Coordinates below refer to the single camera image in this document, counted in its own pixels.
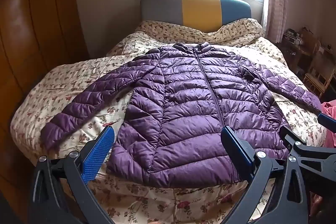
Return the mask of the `purple quilted down jacket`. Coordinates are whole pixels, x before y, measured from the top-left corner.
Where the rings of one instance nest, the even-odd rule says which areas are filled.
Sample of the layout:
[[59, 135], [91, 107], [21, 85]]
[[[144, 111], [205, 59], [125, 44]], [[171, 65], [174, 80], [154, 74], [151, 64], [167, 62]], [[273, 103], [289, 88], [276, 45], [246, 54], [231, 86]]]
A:
[[160, 188], [233, 184], [239, 176], [221, 144], [228, 126], [268, 156], [285, 159], [279, 131], [287, 120], [280, 94], [311, 113], [315, 94], [236, 53], [208, 43], [155, 48], [108, 72], [42, 129], [54, 149], [123, 90], [132, 88], [107, 163], [113, 175]]

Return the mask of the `pink crumpled blanket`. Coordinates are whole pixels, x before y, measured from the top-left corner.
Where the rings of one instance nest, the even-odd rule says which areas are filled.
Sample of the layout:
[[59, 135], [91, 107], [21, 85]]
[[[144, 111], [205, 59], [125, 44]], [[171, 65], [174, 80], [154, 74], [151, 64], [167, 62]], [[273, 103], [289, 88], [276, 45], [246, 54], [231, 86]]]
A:
[[335, 148], [335, 122], [331, 121], [332, 119], [335, 120], [335, 100], [323, 102], [321, 106], [323, 114], [328, 116], [328, 118], [322, 119], [324, 126], [327, 128], [324, 147]]

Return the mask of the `wooden chair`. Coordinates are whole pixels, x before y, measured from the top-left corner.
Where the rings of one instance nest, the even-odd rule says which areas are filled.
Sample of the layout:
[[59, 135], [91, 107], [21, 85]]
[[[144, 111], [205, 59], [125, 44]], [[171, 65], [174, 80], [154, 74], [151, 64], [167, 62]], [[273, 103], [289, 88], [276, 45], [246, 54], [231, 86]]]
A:
[[332, 50], [320, 45], [303, 78], [303, 83], [310, 92], [321, 99], [327, 91], [334, 74], [335, 58]]

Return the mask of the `floral cream bed quilt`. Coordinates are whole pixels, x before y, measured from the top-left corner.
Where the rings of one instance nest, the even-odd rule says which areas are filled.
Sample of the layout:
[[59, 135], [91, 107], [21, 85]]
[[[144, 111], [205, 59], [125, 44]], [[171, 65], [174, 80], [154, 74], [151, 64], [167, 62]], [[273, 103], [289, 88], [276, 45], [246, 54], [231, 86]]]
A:
[[[121, 67], [152, 49], [183, 43], [162, 43], [142, 32], [135, 32], [118, 43], [107, 55], [52, 69], [28, 94], [11, 121], [11, 135], [24, 155], [33, 163], [47, 154], [52, 159], [65, 156], [95, 139], [101, 130], [110, 126], [116, 133], [125, 118], [133, 90], [119, 93], [86, 124], [66, 137], [58, 147], [46, 149], [41, 140], [43, 127], [82, 93], [88, 86], [108, 72]], [[190, 47], [199, 44], [183, 44]], [[289, 70], [280, 50], [260, 37], [242, 47], [212, 46], [236, 53], [255, 64], [304, 87], [300, 79]], [[283, 112], [287, 126], [307, 144], [321, 147], [325, 143], [326, 129], [317, 116], [288, 98], [274, 94], [274, 100]], [[240, 179], [233, 184], [220, 184], [203, 188], [160, 188], [146, 186], [119, 178], [102, 165], [89, 187], [98, 202], [117, 223], [218, 223], [233, 207], [245, 189]]]

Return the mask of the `cluttered bedside table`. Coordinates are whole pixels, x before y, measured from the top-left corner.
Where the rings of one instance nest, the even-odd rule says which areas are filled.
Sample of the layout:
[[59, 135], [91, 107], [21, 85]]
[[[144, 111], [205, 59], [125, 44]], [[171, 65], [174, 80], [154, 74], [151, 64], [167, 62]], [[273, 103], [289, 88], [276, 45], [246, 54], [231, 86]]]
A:
[[278, 45], [289, 69], [295, 74], [304, 75], [319, 50], [321, 43], [311, 30], [303, 27], [299, 32], [288, 28]]

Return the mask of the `small-floral pillow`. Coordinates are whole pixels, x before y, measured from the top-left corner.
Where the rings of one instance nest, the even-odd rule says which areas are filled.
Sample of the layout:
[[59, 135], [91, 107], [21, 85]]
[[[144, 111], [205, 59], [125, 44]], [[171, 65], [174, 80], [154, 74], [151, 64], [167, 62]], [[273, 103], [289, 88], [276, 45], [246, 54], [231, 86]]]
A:
[[209, 33], [153, 20], [143, 21], [136, 30], [162, 43], [200, 44], [208, 42], [213, 45], [230, 47], [242, 47], [264, 36], [262, 26], [252, 18], [235, 20]]

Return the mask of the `grey yellow blue headboard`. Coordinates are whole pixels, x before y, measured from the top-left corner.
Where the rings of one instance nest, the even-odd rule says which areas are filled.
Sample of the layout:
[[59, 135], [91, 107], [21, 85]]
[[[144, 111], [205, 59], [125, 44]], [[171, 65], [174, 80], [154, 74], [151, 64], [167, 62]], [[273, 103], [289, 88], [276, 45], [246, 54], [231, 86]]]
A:
[[239, 19], [251, 18], [242, 0], [141, 0], [141, 18], [214, 32]]

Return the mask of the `brown wooden wardrobe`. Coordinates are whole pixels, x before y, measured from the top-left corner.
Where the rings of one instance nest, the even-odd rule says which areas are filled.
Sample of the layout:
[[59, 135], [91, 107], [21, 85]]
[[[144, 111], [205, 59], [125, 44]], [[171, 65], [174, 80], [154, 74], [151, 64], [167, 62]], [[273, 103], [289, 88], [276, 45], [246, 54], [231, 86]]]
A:
[[34, 168], [11, 137], [11, 119], [51, 69], [88, 57], [76, 0], [1, 0], [1, 195], [22, 223]]

